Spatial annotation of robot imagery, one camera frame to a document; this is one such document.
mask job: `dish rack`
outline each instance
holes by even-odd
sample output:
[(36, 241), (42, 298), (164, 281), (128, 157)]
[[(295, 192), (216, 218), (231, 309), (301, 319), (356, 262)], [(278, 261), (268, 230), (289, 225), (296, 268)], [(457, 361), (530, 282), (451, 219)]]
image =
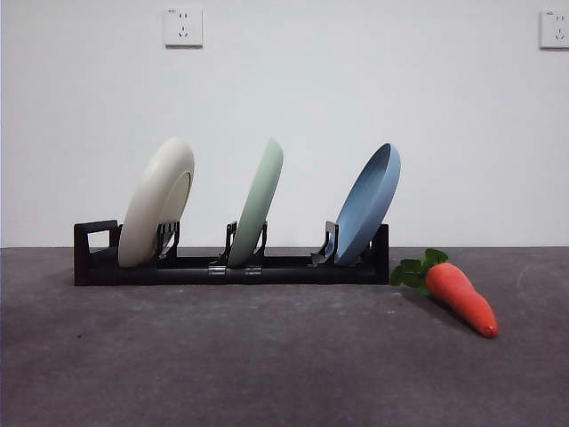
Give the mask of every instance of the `dish rack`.
[[(389, 282), (389, 226), (381, 224), (357, 260), (348, 267), (334, 264), (341, 238), (334, 222), (325, 225), (325, 241), (307, 255), (265, 254), (267, 223), (260, 233), (260, 247), (239, 268), (227, 266), (237, 222), (227, 225), (225, 248), (219, 256), (179, 256), (180, 223), (167, 222), (156, 230), (152, 258), (137, 267), (118, 265), (122, 225), (116, 220), (78, 223), (74, 226), (75, 286), (154, 285), (261, 285), (261, 284), (376, 284)], [(93, 249), (89, 234), (108, 231), (108, 247)], [(165, 242), (173, 238), (171, 246)]]

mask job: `toy carrot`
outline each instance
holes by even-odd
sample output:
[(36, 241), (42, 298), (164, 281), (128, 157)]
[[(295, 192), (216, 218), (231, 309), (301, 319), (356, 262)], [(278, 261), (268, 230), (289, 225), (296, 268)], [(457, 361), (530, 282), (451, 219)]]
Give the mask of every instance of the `toy carrot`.
[(422, 260), (402, 260), (391, 273), (389, 283), (408, 285), (423, 295), (432, 295), (448, 304), (481, 335), (493, 338), (498, 334), (498, 324), (490, 304), (466, 275), (446, 260), (444, 252), (427, 249)]

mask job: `wall socket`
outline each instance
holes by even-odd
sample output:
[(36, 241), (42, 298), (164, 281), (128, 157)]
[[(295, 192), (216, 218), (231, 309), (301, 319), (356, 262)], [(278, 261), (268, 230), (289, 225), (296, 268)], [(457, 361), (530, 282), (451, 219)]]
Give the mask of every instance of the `wall socket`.
[(540, 32), (540, 48), (569, 49), (569, 11), (542, 11)]
[(203, 11), (199, 7), (168, 7), (164, 10), (166, 47), (203, 47)]

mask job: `gray carpet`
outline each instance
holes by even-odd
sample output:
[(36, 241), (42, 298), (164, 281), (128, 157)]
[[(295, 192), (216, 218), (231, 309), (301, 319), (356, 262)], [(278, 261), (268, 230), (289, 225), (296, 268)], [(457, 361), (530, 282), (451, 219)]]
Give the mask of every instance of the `gray carpet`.
[(75, 288), (70, 249), (3, 250), (2, 425), (569, 425), (569, 248), (448, 253), (498, 338), (391, 286)]

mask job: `green leaves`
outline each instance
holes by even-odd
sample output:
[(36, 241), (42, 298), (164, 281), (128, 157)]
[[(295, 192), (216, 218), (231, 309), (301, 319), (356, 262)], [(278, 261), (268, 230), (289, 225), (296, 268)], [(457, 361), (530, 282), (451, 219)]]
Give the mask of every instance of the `green leaves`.
[(425, 251), (425, 257), (420, 260), (401, 260), (391, 272), (389, 284), (392, 286), (407, 285), (417, 289), (421, 295), (429, 295), (425, 285), (427, 272), (433, 266), (446, 262), (448, 255), (436, 249), (429, 248)]
[(434, 264), (442, 264), (448, 260), (448, 255), (430, 247), (425, 251), (425, 260)]

